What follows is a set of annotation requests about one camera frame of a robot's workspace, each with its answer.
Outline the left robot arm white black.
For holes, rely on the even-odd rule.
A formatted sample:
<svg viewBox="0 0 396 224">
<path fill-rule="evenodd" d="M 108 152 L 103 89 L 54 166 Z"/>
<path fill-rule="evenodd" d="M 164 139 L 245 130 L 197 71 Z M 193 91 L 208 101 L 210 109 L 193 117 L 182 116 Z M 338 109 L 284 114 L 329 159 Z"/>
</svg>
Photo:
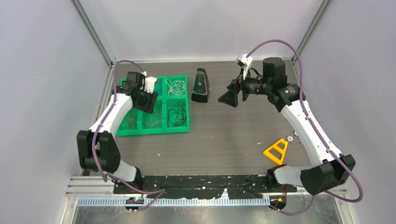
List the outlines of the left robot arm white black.
<svg viewBox="0 0 396 224">
<path fill-rule="evenodd" d="M 116 132 L 131 109 L 152 113 L 158 93 L 154 91 L 157 78 L 146 72 L 128 72 L 126 82 L 117 85 L 109 104 L 100 118 L 88 129 L 77 133 L 79 164 L 82 169 L 102 172 L 121 179 L 132 193 L 142 190 L 143 180 L 138 168 L 121 159 L 115 142 Z"/>
</svg>

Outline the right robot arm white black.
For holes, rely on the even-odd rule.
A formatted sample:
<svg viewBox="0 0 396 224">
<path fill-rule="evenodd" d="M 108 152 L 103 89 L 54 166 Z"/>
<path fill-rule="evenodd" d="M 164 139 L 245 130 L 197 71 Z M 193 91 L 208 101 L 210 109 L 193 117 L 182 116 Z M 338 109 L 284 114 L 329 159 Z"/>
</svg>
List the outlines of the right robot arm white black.
<svg viewBox="0 0 396 224">
<path fill-rule="evenodd" d="M 267 187 L 276 192 L 285 185 L 296 185 L 311 195 L 317 195 L 345 184 L 351 177 L 349 172 L 356 164 L 355 159 L 350 154 L 344 155 L 324 133 L 305 96 L 300 94 L 298 84 L 288 82 L 285 62 L 279 57 L 265 58 L 263 74 L 252 77 L 252 61 L 252 57 L 246 55 L 236 59 L 241 67 L 240 74 L 231 81 L 227 92 L 218 101 L 237 107 L 239 92 L 242 93 L 242 101 L 247 100 L 250 94 L 267 96 L 297 133 L 311 163 L 306 168 L 278 165 L 268 169 Z"/>
</svg>

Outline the green bin back left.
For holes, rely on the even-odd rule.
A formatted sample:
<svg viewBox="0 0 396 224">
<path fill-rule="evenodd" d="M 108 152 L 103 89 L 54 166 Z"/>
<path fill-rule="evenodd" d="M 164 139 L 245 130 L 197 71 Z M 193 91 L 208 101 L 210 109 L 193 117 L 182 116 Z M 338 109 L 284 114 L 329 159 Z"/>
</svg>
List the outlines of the green bin back left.
<svg viewBox="0 0 396 224">
<path fill-rule="evenodd" d="M 126 89 L 127 87 L 128 87 L 127 79 L 126 79 L 126 78 L 123 78 L 123 79 L 121 80 L 121 83 L 120 83 L 120 88 Z"/>
</svg>

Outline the black metronome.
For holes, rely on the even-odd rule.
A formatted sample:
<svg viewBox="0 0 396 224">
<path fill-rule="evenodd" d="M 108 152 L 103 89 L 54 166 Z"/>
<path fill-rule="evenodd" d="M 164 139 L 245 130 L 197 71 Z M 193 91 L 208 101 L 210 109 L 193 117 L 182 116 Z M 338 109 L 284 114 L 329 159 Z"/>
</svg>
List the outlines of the black metronome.
<svg viewBox="0 0 396 224">
<path fill-rule="evenodd" d="M 194 85 L 191 91 L 191 100 L 198 103 L 207 103 L 210 94 L 210 84 L 205 69 L 197 68 Z"/>
</svg>

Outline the green bin back right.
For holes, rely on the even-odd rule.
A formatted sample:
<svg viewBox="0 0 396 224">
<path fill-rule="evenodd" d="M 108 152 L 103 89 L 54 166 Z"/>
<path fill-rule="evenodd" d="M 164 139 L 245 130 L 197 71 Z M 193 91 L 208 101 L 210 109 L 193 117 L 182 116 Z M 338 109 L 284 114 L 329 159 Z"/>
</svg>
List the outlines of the green bin back right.
<svg viewBox="0 0 396 224">
<path fill-rule="evenodd" d="M 168 96 L 181 96 L 187 94 L 187 76 L 168 76 L 166 79 Z"/>
</svg>

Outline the small round silver part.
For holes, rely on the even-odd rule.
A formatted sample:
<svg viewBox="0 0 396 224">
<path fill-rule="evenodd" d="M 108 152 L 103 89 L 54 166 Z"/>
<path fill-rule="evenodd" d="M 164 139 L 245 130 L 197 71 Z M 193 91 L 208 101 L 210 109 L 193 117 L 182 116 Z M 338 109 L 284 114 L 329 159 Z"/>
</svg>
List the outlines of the small round silver part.
<svg viewBox="0 0 396 224">
<path fill-rule="evenodd" d="M 287 136 L 286 136 L 286 140 L 287 140 L 288 142 L 294 142 L 294 141 L 295 141 L 295 137 L 292 136 L 292 135 L 287 135 Z"/>
</svg>

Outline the yellow triangle block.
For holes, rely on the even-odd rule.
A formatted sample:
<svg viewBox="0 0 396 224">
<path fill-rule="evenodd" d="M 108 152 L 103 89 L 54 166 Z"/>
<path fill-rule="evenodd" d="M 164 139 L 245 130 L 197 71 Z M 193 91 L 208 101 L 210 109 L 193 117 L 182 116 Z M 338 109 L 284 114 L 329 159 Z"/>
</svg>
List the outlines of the yellow triangle block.
<svg viewBox="0 0 396 224">
<path fill-rule="evenodd" d="M 280 139 L 263 151 L 263 155 L 276 165 L 283 165 L 289 142 L 286 139 Z"/>
</svg>

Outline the aluminium corner post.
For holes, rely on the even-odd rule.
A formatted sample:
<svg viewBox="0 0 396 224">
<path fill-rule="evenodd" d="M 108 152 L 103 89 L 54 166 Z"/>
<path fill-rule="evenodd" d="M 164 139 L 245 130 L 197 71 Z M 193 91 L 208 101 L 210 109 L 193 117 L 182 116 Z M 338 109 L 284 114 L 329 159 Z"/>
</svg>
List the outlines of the aluminium corner post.
<svg viewBox="0 0 396 224">
<path fill-rule="evenodd" d="M 86 8 L 84 8 L 83 4 L 81 3 L 80 0 L 71 0 L 70 1 L 73 7 L 75 8 L 78 16 L 80 17 L 82 24 L 85 26 L 88 34 L 90 35 L 91 39 L 93 40 L 93 43 L 99 50 L 101 56 L 105 60 L 106 64 L 111 67 L 113 65 L 113 59 L 110 57 L 109 53 L 107 52 L 104 43 L 102 42 L 97 29 L 94 27 L 94 24 L 92 23 L 90 16 L 86 12 Z"/>
</svg>

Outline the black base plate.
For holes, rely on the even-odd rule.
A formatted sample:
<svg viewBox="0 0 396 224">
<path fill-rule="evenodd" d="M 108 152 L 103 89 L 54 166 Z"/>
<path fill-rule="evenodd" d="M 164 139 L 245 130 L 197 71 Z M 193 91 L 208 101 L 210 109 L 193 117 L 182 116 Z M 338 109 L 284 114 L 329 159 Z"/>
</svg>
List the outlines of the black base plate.
<svg viewBox="0 0 396 224">
<path fill-rule="evenodd" d="M 149 192 L 154 199 L 160 190 L 165 199 L 218 199 L 226 191 L 230 199 L 257 199 L 264 193 L 294 193 L 293 185 L 270 186 L 265 175 L 146 175 L 131 186 Z"/>
</svg>

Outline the aluminium rail front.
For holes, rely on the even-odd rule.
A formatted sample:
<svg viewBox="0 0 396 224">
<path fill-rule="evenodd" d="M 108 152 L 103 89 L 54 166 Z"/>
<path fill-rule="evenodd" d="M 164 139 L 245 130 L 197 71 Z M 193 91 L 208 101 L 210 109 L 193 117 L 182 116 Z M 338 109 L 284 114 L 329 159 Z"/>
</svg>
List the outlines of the aluminium rail front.
<svg viewBox="0 0 396 224">
<path fill-rule="evenodd" d="M 303 188 L 296 187 L 297 192 L 283 194 L 264 193 L 257 199 L 230 199 L 224 191 L 218 199 L 165 199 L 160 196 L 164 189 L 158 191 L 154 199 L 148 198 L 149 192 L 133 191 L 125 184 L 108 180 L 104 182 L 99 176 L 76 176 L 70 179 L 66 196 L 76 197 L 78 206 L 125 206 L 126 208 L 149 207 L 192 207 L 192 206 L 283 206 L 294 196 L 309 203 L 312 196 Z"/>
</svg>

